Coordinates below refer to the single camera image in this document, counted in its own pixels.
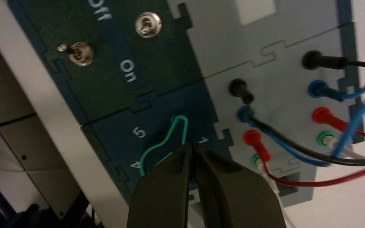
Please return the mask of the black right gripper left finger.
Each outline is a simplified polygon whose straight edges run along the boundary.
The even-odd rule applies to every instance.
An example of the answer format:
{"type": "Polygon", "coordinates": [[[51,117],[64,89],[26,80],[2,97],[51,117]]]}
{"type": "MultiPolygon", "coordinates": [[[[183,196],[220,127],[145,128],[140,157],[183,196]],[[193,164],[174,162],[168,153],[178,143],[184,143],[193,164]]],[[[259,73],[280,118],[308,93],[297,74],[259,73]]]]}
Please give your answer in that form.
{"type": "Polygon", "coordinates": [[[129,204],[127,227],[187,227],[192,155],[192,144],[182,146],[139,180],[129,204]]]}

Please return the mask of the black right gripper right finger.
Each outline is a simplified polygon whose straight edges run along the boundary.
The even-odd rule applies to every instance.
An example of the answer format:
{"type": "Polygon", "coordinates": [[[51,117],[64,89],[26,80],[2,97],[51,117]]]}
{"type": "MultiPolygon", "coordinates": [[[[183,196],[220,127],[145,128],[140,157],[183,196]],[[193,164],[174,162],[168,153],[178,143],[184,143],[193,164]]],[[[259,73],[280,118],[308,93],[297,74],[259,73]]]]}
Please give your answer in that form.
{"type": "Polygon", "coordinates": [[[258,173],[200,144],[194,179],[207,228],[284,228],[279,199],[258,173]]]}

